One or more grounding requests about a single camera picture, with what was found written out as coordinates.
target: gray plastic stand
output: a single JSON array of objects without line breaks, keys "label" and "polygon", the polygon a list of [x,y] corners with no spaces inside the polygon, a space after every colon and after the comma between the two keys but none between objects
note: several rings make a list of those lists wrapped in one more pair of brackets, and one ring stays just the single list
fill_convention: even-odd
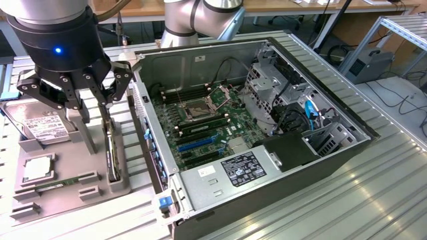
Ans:
[{"label": "gray plastic stand", "polygon": [[[15,191],[29,189],[14,195],[10,216],[15,225],[31,222],[54,214],[86,205],[106,201],[131,192],[122,126],[115,122],[115,143],[118,148],[119,170],[122,179],[110,182],[107,177],[106,141],[101,125],[89,127],[97,144],[98,153],[90,154],[85,141],[67,141],[38,147],[34,140],[22,141],[23,146],[17,168]],[[29,159],[51,156],[50,176],[23,182],[26,162]],[[74,184],[39,192],[35,186],[74,178]]]}]

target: aluminum extrusion table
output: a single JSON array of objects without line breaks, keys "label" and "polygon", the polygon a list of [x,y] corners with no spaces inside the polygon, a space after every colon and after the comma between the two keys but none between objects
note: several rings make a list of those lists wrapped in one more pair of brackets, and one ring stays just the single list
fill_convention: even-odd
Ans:
[{"label": "aluminum extrusion table", "polygon": [[[414,62],[409,65],[406,70],[404,71],[404,76],[410,72],[410,70],[414,68],[417,63],[421,61],[421,59],[425,57],[427,53],[427,14],[421,13],[417,15],[402,15],[402,16],[381,16],[374,23],[370,31],[368,32],[358,48],[352,53],[352,56],[346,58],[345,62],[340,66],[340,72],[346,75],[352,66],[354,65],[358,56],[362,52],[362,50],[369,45],[370,40],[373,39],[373,36],[377,34],[381,26],[385,26],[388,29],[390,29],[396,34],[398,34],[401,37],[404,37],[406,40],[409,40],[413,44],[416,44],[424,52],[418,55]],[[380,43],[378,47],[381,48],[388,39],[386,37]]]},{"label": "aluminum extrusion table", "polygon": [[[424,143],[412,141],[412,133],[380,109],[344,75],[313,52],[305,43],[282,31],[252,33],[237,40],[274,37],[298,60],[342,98],[346,104],[382,135],[373,146],[356,156],[326,179],[284,200],[268,206],[205,240],[232,239],[424,239],[427,236],[427,154]],[[202,43],[215,42],[211,38]],[[154,49],[143,44],[107,49],[111,59],[125,51]],[[13,86],[17,74],[34,67],[29,57],[18,57],[13,67]],[[90,104],[91,116],[99,113],[90,92],[82,97]],[[171,239],[169,228],[157,223],[151,199],[155,191],[138,145],[135,127],[125,101],[113,114],[125,129],[126,157],[134,192],[114,200],[47,217],[35,222],[9,226],[11,193],[9,179],[18,132],[0,118],[0,239]]]}]

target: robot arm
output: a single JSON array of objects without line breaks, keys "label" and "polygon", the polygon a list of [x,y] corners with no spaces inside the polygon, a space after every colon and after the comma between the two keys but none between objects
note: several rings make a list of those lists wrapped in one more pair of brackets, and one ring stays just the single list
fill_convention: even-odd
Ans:
[{"label": "robot arm", "polygon": [[195,45],[198,33],[230,41],[244,23],[244,0],[165,0],[162,48]]},{"label": "robot arm", "polygon": [[[118,11],[129,2],[117,4]],[[78,110],[87,122],[90,116],[78,90],[91,89],[101,108],[109,109],[113,101],[122,98],[133,78],[130,64],[111,62],[105,53],[99,18],[89,0],[3,0],[0,8],[9,14],[7,20],[35,63],[35,74],[21,79],[18,89],[53,108]],[[109,11],[101,18],[115,13]],[[110,71],[115,82],[105,87]],[[103,114],[103,119],[110,119],[109,114]]]}]

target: warning label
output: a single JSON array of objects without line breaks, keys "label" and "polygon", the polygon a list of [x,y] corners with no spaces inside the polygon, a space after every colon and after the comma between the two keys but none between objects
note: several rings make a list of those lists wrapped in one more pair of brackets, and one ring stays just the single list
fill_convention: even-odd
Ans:
[{"label": "warning label", "polygon": [[260,160],[252,151],[221,163],[236,187],[240,187],[268,175]]},{"label": "warning label", "polygon": [[58,115],[26,119],[25,124],[39,141],[69,136],[67,128]]}]

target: metal rack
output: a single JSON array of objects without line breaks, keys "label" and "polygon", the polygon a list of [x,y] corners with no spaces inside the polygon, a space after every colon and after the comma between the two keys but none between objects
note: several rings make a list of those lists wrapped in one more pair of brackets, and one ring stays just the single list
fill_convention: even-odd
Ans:
[{"label": "metal rack", "polygon": [[[377,34],[381,26],[385,26],[388,29],[390,29],[390,31],[402,36],[406,40],[409,40],[424,50],[414,62],[404,71],[404,75],[406,75],[410,72],[413,67],[425,57],[427,53],[427,14],[420,13],[417,15],[381,16],[377,22],[374,23],[374,26],[372,27],[370,31],[368,32],[368,35],[365,36],[354,53],[350,57],[346,58],[345,62],[340,67],[340,71],[344,75],[348,74],[352,66],[354,65],[358,59],[362,50],[369,45],[369,42],[373,39],[373,36]],[[378,47],[384,46],[389,38],[390,35],[380,42]]]}]

